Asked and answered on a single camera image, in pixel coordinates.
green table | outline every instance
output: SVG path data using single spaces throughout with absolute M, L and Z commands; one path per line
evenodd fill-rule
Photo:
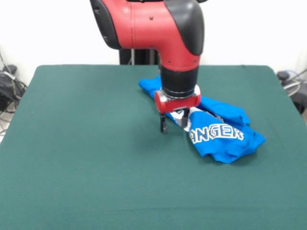
M 205 66 L 204 95 L 267 139 L 201 158 L 141 89 L 149 66 L 41 66 L 0 145 L 0 230 L 306 230 L 307 129 L 263 66 Z

blue t-shirt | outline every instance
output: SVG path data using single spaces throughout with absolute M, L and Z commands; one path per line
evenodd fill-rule
M 161 78 L 141 80 L 139 86 L 154 98 L 155 91 L 161 89 Z M 166 115 L 179 124 L 183 112 Z M 212 155 L 216 161 L 232 163 L 256 152 L 265 142 L 249 124 L 243 109 L 202 96 L 200 105 L 191 108 L 185 130 L 201 156 Z

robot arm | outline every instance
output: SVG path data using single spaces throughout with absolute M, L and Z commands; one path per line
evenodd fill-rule
M 161 114 L 200 102 L 197 75 L 204 42 L 204 0 L 90 0 L 106 44 L 113 49 L 155 49 L 161 60 Z

white lettering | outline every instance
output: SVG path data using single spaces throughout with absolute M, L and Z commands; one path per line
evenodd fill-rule
M 244 140 L 244 133 L 228 124 L 212 124 L 209 127 L 191 129 L 189 136 L 193 144 L 215 138 Z

